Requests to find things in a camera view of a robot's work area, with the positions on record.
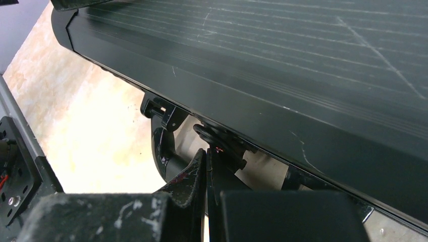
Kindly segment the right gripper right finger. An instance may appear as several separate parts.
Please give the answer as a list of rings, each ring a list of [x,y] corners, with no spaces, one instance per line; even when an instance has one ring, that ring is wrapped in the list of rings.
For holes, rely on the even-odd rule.
[[[225,241],[221,193],[248,190],[248,187],[225,165],[225,160],[215,149],[208,149],[206,156],[206,212],[209,224],[209,240]]]

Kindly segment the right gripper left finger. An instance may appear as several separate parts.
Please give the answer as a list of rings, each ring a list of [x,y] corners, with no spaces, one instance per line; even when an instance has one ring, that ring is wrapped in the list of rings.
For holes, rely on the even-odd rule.
[[[203,241],[206,151],[199,149],[176,177],[153,193],[161,199],[156,241]]]

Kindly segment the black poker set case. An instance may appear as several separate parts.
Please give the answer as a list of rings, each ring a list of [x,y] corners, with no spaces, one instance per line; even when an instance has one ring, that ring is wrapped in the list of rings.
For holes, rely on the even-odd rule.
[[[427,1],[108,1],[63,47],[427,234]]]

